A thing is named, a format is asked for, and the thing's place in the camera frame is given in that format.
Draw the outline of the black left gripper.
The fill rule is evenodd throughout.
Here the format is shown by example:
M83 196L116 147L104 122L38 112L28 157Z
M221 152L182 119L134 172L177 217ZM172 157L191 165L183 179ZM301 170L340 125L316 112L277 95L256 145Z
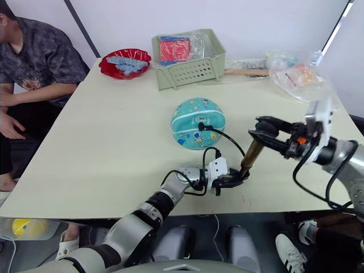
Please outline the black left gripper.
M250 176L249 168L242 168L240 170L230 168L227 175L215 179L212 182L212 188L215 189L215 196L221 195L221 189L234 188L244 183L246 178Z

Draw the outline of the person's right hand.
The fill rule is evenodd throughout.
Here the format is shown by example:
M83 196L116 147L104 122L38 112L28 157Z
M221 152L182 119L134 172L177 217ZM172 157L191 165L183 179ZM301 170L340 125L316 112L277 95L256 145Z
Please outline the person's right hand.
M25 127L16 119L1 110L1 134L9 139L25 139L26 137L19 133L24 132Z

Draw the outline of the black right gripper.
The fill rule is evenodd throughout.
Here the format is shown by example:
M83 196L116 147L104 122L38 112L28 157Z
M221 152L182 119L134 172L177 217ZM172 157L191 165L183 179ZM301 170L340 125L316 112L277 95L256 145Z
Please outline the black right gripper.
M256 130L249 130L252 138L261 145L284 155L286 159L299 159L320 142L320 126L314 126L311 130L302 122L292 124L270 116L256 117L256 120ZM279 135L280 131L290 133L290 138L286 142L274 137Z

